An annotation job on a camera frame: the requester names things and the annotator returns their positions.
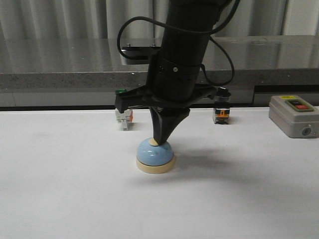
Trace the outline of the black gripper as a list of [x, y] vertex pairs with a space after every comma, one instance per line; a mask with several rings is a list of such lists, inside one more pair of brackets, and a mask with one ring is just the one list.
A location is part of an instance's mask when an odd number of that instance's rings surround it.
[[214, 96], [216, 88], [197, 84], [199, 66], [183, 66], [153, 55], [146, 84], [133, 90], [116, 93], [115, 107], [119, 112], [133, 107], [150, 107], [153, 138], [164, 144], [174, 129], [189, 116], [192, 104]]

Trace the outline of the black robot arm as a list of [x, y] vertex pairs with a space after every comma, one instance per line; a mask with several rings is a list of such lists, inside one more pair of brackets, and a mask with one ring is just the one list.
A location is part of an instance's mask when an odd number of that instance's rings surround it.
[[153, 121], [153, 137], [164, 144], [177, 125], [190, 112], [190, 106], [203, 98], [214, 98], [218, 83], [208, 80], [197, 83], [199, 72], [212, 34], [222, 30], [235, 14], [239, 1], [232, 2], [226, 19], [219, 23], [222, 11], [231, 4], [228, 0], [172, 0], [165, 23], [154, 21], [164, 28], [161, 47], [150, 50], [149, 70], [144, 86], [117, 92], [116, 109], [123, 113], [135, 107], [148, 107]]

